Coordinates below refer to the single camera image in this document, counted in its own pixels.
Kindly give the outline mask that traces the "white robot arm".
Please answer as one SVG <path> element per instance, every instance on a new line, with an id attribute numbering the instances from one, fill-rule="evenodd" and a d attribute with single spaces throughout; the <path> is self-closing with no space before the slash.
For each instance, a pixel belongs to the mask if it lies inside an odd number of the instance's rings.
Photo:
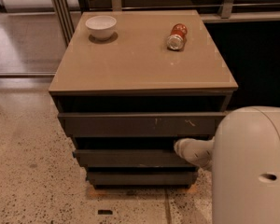
<path id="1" fill-rule="evenodd" d="M 280 108 L 234 110 L 212 140 L 180 139 L 175 153 L 212 172 L 213 224 L 280 224 Z"/>

